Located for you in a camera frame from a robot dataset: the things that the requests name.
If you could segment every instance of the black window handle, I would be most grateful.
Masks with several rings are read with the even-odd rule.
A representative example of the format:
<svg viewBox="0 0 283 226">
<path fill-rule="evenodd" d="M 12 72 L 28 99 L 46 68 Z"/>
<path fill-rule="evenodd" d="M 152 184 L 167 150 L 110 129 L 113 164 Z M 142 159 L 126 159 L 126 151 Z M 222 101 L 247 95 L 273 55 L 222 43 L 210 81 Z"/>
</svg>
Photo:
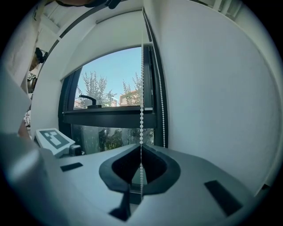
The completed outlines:
<svg viewBox="0 0 283 226">
<path fill-rule="evenodd" d="M 89 97 L 89 96 L 86 96 L 86 95 L 79 95 L 79 97 L 90 99 L 90 100 L 92 100 L 92 105 L 96 105 L 96 100 L 92 97 Z"/>
<path fill-rule="evenodd" d="M 92 101 L 92 105 L 89 105 L 87 106 L 87 109 L 90 109 L 90 108 L 101 108 L 102 106 L 101 105 L 97 105 L 96 104 L 96 100 L 92 97 L 89 97 L 89 96 L 86 96 L 86 95 L 79 95 L 79 97 L 81 98 L 86 98 L 86 99 L 89 99 Z"/>
</svg>

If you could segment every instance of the tree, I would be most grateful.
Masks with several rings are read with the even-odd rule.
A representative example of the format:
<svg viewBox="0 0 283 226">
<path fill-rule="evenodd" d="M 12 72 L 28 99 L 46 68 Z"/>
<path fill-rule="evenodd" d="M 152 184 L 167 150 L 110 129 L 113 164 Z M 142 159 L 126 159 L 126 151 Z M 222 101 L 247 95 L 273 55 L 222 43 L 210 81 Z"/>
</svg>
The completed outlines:
<svg viewBox="0 0 283 226">
<path fill-rule="evenodd" d="M 134 91 L 131 91 L 129 84 L 126 85 L 123 81 L 124 94 L 126 94 L 126 100 L 128 105 L 140 105 L 140 92 L 142 91 L 142 79 L 135 73 L 135 78 L 132 78 L 134 82 Z M 114 100 L 116 94 L 112 93 L 112 90 L 106 92 L 107 78 L 97 78 L 96 72 L 90 72 L 88 75 L 83 75 L 85 84 L 85 94 L 96 99 L 96 103 L 102 105 L 102 107 L 111 107 L 111 103 Z M 80 105 L 86 108 L 91 105 L 91 100 L 80 98 L 79 95 L 83 95 L 83 92 L 79 88 L 76 88 L 76 99 L 80 100 Z M 114 133 L 111 134 L 111 128 L 95 128 L 90 126 L 83 126 L 81 133 L 83 134 L 84 149 L 87 154 L 95 153 L 100 151 L 106 151 L 121 147 L 123 145 L 131 143 L 139 143 L 140 131 L 139 128 L 131 129 L 115 129 Z M 126 140 L 122 139 L 122 133 L 126 133 Z M 145 143 L 153 144 L 153 129 L 144 129 Z"/>
<path fill-rule="evenodd" d="M 102 105 L 102 107 L 111 107 L 111 103 L 114 100 L 113 97 L 117 94 L 112 93 L 110 90 L 108 93 L 105 93 L 107 78 L 100 77 L 97 79 L 96 72 L 90 72 L 90 75 L 87 75 L 85 72 L 83 76 L 84 84 L 85 84 L 85 95 L 96 99 L 96 104 Z M 76 93 L 82 95 L 83 92 L 77 86 Z M 80 100 L 80 105 L 83 108 L 86 108 L 88 105 L 92 104 L 92 101 L 86 98 L 79 98 L 78 95 L 76 99 Z"/>
<path fill-rule="evenodd" d="M 135 73 L 135 78 L 132 78 L 134 82 L 134 90 L 132 91 L 130 84 L 126 84 L 123 80 L 124 94 L 126 96 L 126 101 L 128 106 L 140 105 L 140 93 L 143 91 L 142 78 Z"/>
</svg>

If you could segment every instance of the window frame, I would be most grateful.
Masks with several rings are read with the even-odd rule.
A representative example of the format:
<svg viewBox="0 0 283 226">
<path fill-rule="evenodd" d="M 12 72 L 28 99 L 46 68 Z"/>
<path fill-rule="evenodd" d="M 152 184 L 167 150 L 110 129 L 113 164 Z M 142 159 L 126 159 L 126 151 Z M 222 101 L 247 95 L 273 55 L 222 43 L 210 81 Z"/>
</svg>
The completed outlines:
<svg viewBox="0 0 283 226">
<path fill-rule="evenodd" d="M 145 23 L 147 30 L 152 28 Z M 161 88 L 163 94 L 164 122 L 165 122 L 165 147 L 168 147 L 168 116 L 166 89 L 161 58 L 155 37 L 149 36 L 149 40 L 156 50 L 157 62 L 161 76 Z M 154 145 L 163 146 L 163 118 L 161 110 L 161 97 L 159 88 L 159 78 L 157 74 L 156 59 L 151 45 L 144 46 L 144 128 L 154 129 Z M 74 71 L 63 81 L 59 107 L 58 124 L 59 131 L 72 139 L 72 124 L 109 127 L 109 128 L 139 128 L 140 127 L 140 107 L 139 106 L 119 106 L 106 107 L 100 109 L 76 109 L 74 101 L 76 87 L 80 77 L 82 67 Z"/>
</svg>

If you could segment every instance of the sky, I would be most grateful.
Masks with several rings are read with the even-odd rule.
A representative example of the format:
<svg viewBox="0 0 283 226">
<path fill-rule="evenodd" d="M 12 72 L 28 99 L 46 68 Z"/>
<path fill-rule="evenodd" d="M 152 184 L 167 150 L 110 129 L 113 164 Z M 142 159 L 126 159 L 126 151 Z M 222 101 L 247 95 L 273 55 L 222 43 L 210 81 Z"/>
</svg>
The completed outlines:
<svg viewBox="0 0 283 226">
<path fill-rule="evenodd" d="M 78 82 L 83 94 L 86 94 L 83 75 L 85 72 L 89 75 L 93 71 L 96 71 L 98 80 L 101 76 L 107 78 L 105 93 L 112 89 L 112 93 L 117 93 L 114 98 L 119 100 L 120 95 L 124 93 L 123 79 L 134 90 L 132 78 L 135 78 L 135 72 L 139 76 L 141 75 L 141 48 L 125 49 L 111 53 L 84 65 Z"/>
</svg>

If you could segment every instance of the black strip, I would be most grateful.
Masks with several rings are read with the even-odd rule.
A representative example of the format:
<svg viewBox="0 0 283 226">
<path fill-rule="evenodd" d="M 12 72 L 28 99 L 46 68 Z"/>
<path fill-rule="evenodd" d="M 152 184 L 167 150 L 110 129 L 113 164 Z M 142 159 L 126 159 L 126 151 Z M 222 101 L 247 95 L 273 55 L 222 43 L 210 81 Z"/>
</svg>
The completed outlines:
<svg viewBox="0 0 283 226">
<path fill-rule="evenodd" d="M 77 145 L 80 145 L 82 150 L 84 150 L 85 154 L 88 154 L 85 150 L 85 143 L 84 143 L 84 133 L 82 132 L 82 128 L 80 125 L 75 124 L 68 124 L 71 125 L 72 128 L 72 138 L 76 142 Z"/>
<path fill-rule="evenodd" d="M 170 167 L 170 163 L 165 162 L 163 158 L 154 154 L 155 151 L 149 151 L 149 147 L 142 149 L 142 165 L 145 169 L 147 184 L 161 177 Z"/>
<path fill-rule="evenodd" d="M 90 109 L 77 109 L 77 110 L 69 110 L 65 111 L 65 115 L 78 115 L 82 113 L 110 113 L 113 114 L 114 112 L 135 112 L 140 111 L 140 106 L 121 106 L 121 107 L 106 107 L 106 108 L 90 108 Z M 152 110 L 145 110 L 144 113 L 152 113 Z"/>
<path fill-rule="evenodd" d="M 107 0 L 95 0 L 95 1 L 92 1 L 91 3 L 89 3 L 89 4 L 79 5 L 79 6 L 77 6 L 77 5 L 71 5 L 71 4 L 65 4 L 65 3 L 62 3 L 62 2 L 60 2 L 60 1 L 56 1 L 56 2 L 57 2 L 59 5 L 64 6 L 64 7 L 72 7 L 72 6 L 74 6 L 74 7 L 81 7 L 81 6 L 85 6 L 85 7 L 87 7 L 87 8 L 93 8 L 93 7 L 98 7 L 99 5 L 101 5 L 101 4 L 103 4 L 103 3 L 106 3 Z"/>
<path fill-rule="evenodd" d="M 81 164 L 80 162 L 76 162 L 76 163 L 73 163 L 73 164 L 70 164 L 70 165 L 60 166 L 60 168 L 63 172 L 65 172 L 65 171 L 69 171 L 69 170 L 79 168 L 81 166 L 83 166 L 83 164 Z"/>
<path fill-rule="evenodd" d="M 149 47 L 144 47 L 144 105 L 146 108 L 152 107 L 152 99 L 151 99 L 151 89 L 152 84 L 150 83 L 151 76 L 151 68 L 150 68 L 150 55 L 149 55 Z"/>
<path fill-rule="evenodd" d="M 40 147 L 39 143 L 38 143 L 38 140 L 36 138 L 36 136 L 34 136 L 34 142 Z"/>
<path fill-rule="evenodd" d="M 218 181 L 209 181 L 204 183 L 204 185 L 227 216 L 230 216 L 242 208 L 242 205 L 236 200 L 236 198 Z"/>
<path fill-rule="evenodd" d="M 151 167 L 148 167 L 148 164 L 147 166 L 144 165 L 147 181 L 149 182 L 148 178 L 151 177 L 153 179 L 154 177 L 153 181 L 144 185 L 144 195 L 164 193 L 177 182 L 181 174 L 181 168 L 174 159 L 160 151 L 156 151 L 154 146 L 149 147 L 146 144 L 142 145 L 142 156 L 142 164 L 146 165 L 145 157 L 152 163 Z M 166 168 L 165 172 L 161 175 L 160 172 L 157 172 L 159 171 L 157 167 L 161 166 L 161 164 L 158 163 L 160 160 L 165 162 Z"/>
<path fill-rule="evenodd" d="M 126 13 L 130 13 L 130 12 L 138 12 L 138 11 L 142 11 L 142 9 L 140 7 L 136 8 L 136 9 L 132 9 L 131 11 L 126 11 L 126 12 L 121 12 L 121 13 L 118 13 L 118 14 L 115 14 L 115 15 L 111 15 L 107 18 L 104 18 L 104 19 L 101 19 L 101 20 L 96 20 L 96 24 L 99 24 L 105 20 L 108 20 L 108 19 L 111 19 L 113 17 L 116 17 L 116 16 L 120 16 L 120 15 L 123 15 L 123 14 L 126 14 Z"/>
<path fill-rule="evenodd" d="M 139 205 L 141 203 L 141 194 L 130 192 L 130 203 Z"/>
<path fill-rule="evenodd" d="M 124 193 L 120 206 L 112 210 L 109 214 L 114 217 L 117 217 L 122 221 L 126 221 L 131 216 L 129 191 Z"/>
<path fill-rule="evenodd" d="M 87 11 L 85 14 L 83 14 L 82 16 L 80 16 L 78 19 L 76 19 L 69 27 L 66 28 L 66 30 L 60 35 L 60 38 L 63 38 L 75 25 L 77 25 L 79 22 L 81 22 L 82 20 L 86 19 L 88 16 L 94 14 L 95 12 L 98 12 L 99 10 L 102 10 L 104 8 L 106 8 L 106 5 L 99 5 L 97 7 L 94 7 L 93 9 Z M 55 48 L 55 46 L 58 44 L 59 40 L 56 40 L 53 44 L 53 46 L 51 47 L 51 49 L 48 51 L 48 54 L 50 56 L 52 50 Z"/>
<path fill-rule="evenodd" d="M 266 184 L 264 184 L 261 188 L 261 190 L 268 190 L 268 189 L 270 189 L 270 186 L 268 186 Z"/>
<path fill-rule="evenodd" d="M 76 70 L 64 79 L 58 106 L 58 126 L 59 131 L 72 138 L 72 128 L 70 124 L 64 123 L 64 111 L 74 108 L 74 100 L 76 95 L 76 87 L 80 78 L 81 69 Z"/>
<path fill-rule="evenodd" d="M 152 63 L 152 56 L 151 56 L 151 48 L 149 48 L 149 52 L 148 52 L 148 57 L 149 57 L 149 78 L 150 78 L 150 87 L 151 90 L 149 91 L 150 95 L 151 95 L 151 103 L 152 103 L 152 108 L 153 108 L 153 112 L 156 112 L 156 106 L 155 104 L 155 85 L 154 85 L 154 69 L 153 69 L 153 63 Z"/>
<path fill-rule="evenodd" d="M 156 38 L 154 36 L 153 29 L 150 25 L 149 19 L 144 11 L 145 23 L 149 26 L 149 30 L 152 35 L 152 42 L 155 47 L 157 62 L 159 65 L 159 73 L 161 77 L 161 87 L 162 87 L 162 98 L 163 98 L 163 110 L 164 110 L 164 128 L 165 128 L 165 147 L 168 147 L 168 112 L 167 112 L 167 98 L 166 98 L 166 88 L 164 80 L 164 72 L 161 62 L 161 55 L 158 48 Z M 154 144 L 158 146 L 163 146 L 163 121 L 162 121 L 162 107 L 161 107 L 161 94 L 159 88 L 159 78 L 157 73 L 156 60 L 153 52 L 153 48 L 150 48 L 151 53 L 151 62 L 152 62 L 152 71 L 154 72 L 154 92 L 155 92 L 155 102 L 153 103 L 154 112 L 157 115 L 156 129 L 154 131 Z"/>
<path fill-rule="evenodd" d="M 67 110 L 68 105 L 68 94 L 69 94 L 69 87 L 72 82 L 72 77 L 68 76 L 64 79 L 62 88 L 61 88 L 61 94 L 59 99 L 59 105 L 58 105 L 58 127 L 59 131 L 63 133 L 65 136 L 72 138 L 72 130 L 71 125 L 66 124 L 63 122 L 63 112 Z"/>
<path fill-rule="evenodd" d="M 149 26 L 147 25 L 146 21 L 145 21 L 145 26 L 146 26 L 147 35 L 149 37 L 149 41 L 152 41 L 151 36 L 150 36 L 150 32 L 149 32 Z"/>
<path fill-rule="evenodd" d="M 110 127 L 110 128 L 139 128 L 140 111 L 117 111 L 117 112 L 89 112 L 80 113 L 74 110 L 72 114 L 64 114 L 63 122 L 77 125 Z M 156 127 L 156 115 L 144 111 L 144 128 Z"/>
</svg>

